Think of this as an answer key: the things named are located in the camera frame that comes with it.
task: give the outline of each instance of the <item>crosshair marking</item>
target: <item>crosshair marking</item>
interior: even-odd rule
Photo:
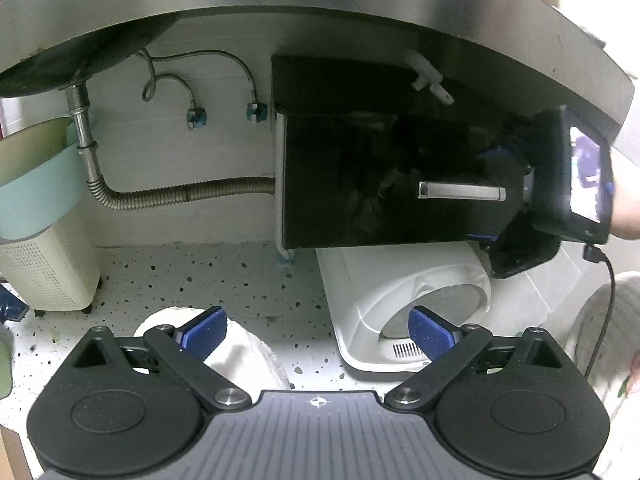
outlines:
[[[320,408],[322,408],[323,406],[326,406],[331,401],[326,400],[324,397],[320,397],[319,395],[317,395],[313,399],[308,400],[307,402],[311,404],[314,408],[317,408],[319,410]]]

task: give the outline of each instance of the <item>metal handle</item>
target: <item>metal handle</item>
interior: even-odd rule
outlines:
[[[473,184],[450,184],[448,182],[421,182],[418,198],[449,198],[456,200],[488,200],[504,202],[507,191],[497,186],[475,186]]]

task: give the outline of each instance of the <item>blue object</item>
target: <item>blue object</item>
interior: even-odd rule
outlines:
[[[187,127],[190,130],[201,128],[207,124],[207,112],[204,108],[189,108],[187,111]]]
[[[226,337],[226,312],[214,306],[178,329],[177,341],[182,348],[204,361]]]
[[[0,324],[5,321],[20,321],[28,310],[29,305],[0,285]]]
[[[431,361],[435,361],[460,340],[460,331],[455,325],[419,306],[409,312],[409,337]]]
[[[246,118],[252,123],[261,123],[267,119],[268,108],[263,103],[249,103],[246,106]]]
[[[467,233],[466,237],[470,240],[482,240],[483,242],[497,242],[497,236],[489,236],[489,235],[472,235]]]

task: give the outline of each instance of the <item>black cable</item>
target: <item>black cable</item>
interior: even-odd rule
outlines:
[[[600,346],[602,345],[604,336],[607,333],[607,326],[609,325],[609,321],[611,320],[611,314],[613,313],[614,301],[616,299],[616,275],[613,272],[613,266],[611,265],[611,261],[607,258],[607,255],[603,253],[599,248],[586,245],[584,247],[584,252],[582,253],[582,257],[588,262],[593,262],[594,264],[604,262],[607,265],[607,269],[609,269],[609,279],[611,280],[609,307],[607,308],[607,313],[605,314],[604,322],[602,323],[602,328],[600,329],[600,335],[598,336],[596,345],[593,347],[591,358],[589,359],[589,363],[587,364],[587,367],[584,370],[584,377],[588,379],[589,374],[591,373],[591,369],[593,368],[593,364],[596,362],[596,357],[598,356],[598,352],[600,351]]]

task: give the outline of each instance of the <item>white fabric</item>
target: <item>white fabric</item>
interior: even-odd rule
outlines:
[[[585,303],[574,322],[565,351],[584,371],[598,339],[609,306],[610,285],[603,285]],[[594,473],[603,480],[640,478],[640,393],[622,394],[640,349],[640,272],[616,276],[616,299],[589,382],[611,419],[607,444]]]
[[[184,325],[203,312],[199,308],[172,306],[152,314],[137,328],[135,335],[160,324]],[[235,321],[227,321],[226,338],[204,363],[242,388],[253,402],[262,390],[289,390],[289,379],[276,354],[254,334]]]

